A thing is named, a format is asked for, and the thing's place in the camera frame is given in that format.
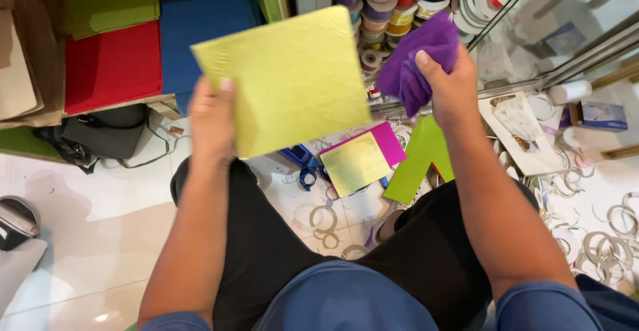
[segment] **hand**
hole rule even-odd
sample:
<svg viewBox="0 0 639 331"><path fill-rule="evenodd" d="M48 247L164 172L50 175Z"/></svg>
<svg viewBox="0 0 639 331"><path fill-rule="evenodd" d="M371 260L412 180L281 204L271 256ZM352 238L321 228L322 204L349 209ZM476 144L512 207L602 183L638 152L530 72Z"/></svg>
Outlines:
<svg viewBox="0 0 639 331"><path fill-rule="evenodd" d="M228 169L235 159L233 149L233 123L231 108L235 99L235 86L230 79L222 79L217 93L210 82L201 76L196 83L188 106L191 116L193 155L191 171Z"/></svg>
<svg viewBox="0 0 639 331"><path fill-rule="evenodd" d="M442 66L423 50L415 56L415 63L433 88L433 116L444 133L481 122L477 70L462 43L457 48L457 61L450 74L444 73Z"/></svg>

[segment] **black pants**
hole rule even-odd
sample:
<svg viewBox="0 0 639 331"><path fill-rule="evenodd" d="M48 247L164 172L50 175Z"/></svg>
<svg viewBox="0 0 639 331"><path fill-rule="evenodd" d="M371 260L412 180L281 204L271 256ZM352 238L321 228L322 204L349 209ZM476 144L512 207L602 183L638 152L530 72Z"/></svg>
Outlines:
<svg viewBox="0 0 639 331"><path fill-rule="evenodd" d="M171 180L179 204L188 159ZM248 331L298 273L338 259L308 249L271 206L249 167L235 160L229 182L226 258L213 309L215 331ZM532 193L520 185L536 204ZM396 233L355 262L393 280L433 316L442 331L462 330L492 298L468 241L455 182L423 195L395 222Z"/></svg>

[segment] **yellow foil paper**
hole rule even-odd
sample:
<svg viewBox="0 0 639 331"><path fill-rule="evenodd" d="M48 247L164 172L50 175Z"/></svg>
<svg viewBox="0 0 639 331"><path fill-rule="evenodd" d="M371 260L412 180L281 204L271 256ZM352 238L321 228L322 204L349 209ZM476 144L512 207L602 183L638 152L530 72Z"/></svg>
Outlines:
<svg viewBox="0 0 639 331"><path fill-rule="evenodd" d="M232 78L238 86L235 147L241 158L370 120L345 7L324 8L191 49L214 86L221 78Z"/></svg>
<svg viewBox="0 0 639 331"><path fill-rule="evenodd" d="M340 197L390 174L390 168L369 131L319 156Z"/></svg>

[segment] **pink paper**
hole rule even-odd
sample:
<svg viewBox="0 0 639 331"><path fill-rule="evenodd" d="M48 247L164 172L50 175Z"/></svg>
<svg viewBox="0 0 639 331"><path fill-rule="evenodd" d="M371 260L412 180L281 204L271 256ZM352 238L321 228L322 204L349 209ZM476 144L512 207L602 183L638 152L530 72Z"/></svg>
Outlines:
<svg viewBox="0 0 639 331"><path fill-rule="evenodd" d="M392 167L393 165L403 162L406 159L406 153L404 149L401 148L401 144L397 141L397 137L393 132L393 129L390 127L390 123L387 121L386 123L379 124L370 130L366 130L363 133L357 134L350 139L344 140L337 145L333 145L325 150L319 152L320 155L323 153L332 150L338 146L341 146L356 137L363 135L367 132L372 132L372 137L377 141L377 145L379 146L379 150L381 154L384 155L386 162L388 163L388 167Z"/></svg>

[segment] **black bag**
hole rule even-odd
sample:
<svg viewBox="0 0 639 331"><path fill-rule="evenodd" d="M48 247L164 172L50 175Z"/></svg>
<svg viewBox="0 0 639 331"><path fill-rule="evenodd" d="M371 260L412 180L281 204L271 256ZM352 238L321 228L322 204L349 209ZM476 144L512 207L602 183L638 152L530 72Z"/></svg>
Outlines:
<svg viewBox="0 0 639 331"><path fill-rule="evenodd" d="M150 109L144 104L78 115L63 119L62 125L33 129L33 134L51 144L69 164L87 175L100 158L116 159L124 168L148 165L169 154L169 141L149 127ZM166 144L166 152L143 164L129 166L144 127Z"/></svg>

